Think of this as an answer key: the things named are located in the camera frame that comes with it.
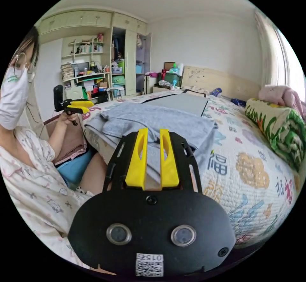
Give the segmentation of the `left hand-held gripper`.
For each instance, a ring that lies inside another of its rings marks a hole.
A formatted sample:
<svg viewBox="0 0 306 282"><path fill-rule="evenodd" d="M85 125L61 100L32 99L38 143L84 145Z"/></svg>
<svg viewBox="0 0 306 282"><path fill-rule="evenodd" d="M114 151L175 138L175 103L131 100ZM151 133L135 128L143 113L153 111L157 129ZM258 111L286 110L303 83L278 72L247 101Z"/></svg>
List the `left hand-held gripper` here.
<svg viewBox="0 0 306 282"><path fill-rule="evenodd" d="M85 114L90 111L88 108L93 107L94 103L90 100L66 99L62 105L64 108L63 112L66 112L67 114Z"/></svg>

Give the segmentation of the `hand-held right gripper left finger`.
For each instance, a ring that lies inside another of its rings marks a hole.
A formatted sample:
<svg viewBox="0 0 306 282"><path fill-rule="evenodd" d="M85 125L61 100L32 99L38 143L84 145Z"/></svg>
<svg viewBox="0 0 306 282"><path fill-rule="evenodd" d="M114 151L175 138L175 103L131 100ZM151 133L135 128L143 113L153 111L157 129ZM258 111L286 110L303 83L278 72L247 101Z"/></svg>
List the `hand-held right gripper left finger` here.
<svg viewBox="0 0 306 282"><path fill-rule="evenodd" d="M128 187L145 190L147 147L148 128L142 128L137 132L129 168L125 178L125 183Z"/></svg>

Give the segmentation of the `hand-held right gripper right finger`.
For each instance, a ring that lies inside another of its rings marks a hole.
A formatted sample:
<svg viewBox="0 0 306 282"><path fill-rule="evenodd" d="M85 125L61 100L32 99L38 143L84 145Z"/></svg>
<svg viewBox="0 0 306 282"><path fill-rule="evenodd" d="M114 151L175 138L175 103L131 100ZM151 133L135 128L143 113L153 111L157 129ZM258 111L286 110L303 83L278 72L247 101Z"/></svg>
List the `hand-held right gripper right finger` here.
<svg viewBox="0 0 306 282"><path fill-rule="evenodd" d="M160 130L160 180L161 189L176 188L179 185L179 175L168 129Z"/></svg>

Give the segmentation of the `person's left hand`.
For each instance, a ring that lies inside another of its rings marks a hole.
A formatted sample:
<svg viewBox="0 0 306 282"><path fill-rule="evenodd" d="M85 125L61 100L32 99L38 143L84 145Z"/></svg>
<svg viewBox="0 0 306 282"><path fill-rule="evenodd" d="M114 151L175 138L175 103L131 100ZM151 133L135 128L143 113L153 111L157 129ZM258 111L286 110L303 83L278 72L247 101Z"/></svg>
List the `person's left hand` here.
<svg viewBox="0 0 306 282"><path fill-rule="evenodd" d="M69 124L74 124L78 118L77 114L68 115L66 112L62 112L57 120L57 127L66 128Z"/></svg>

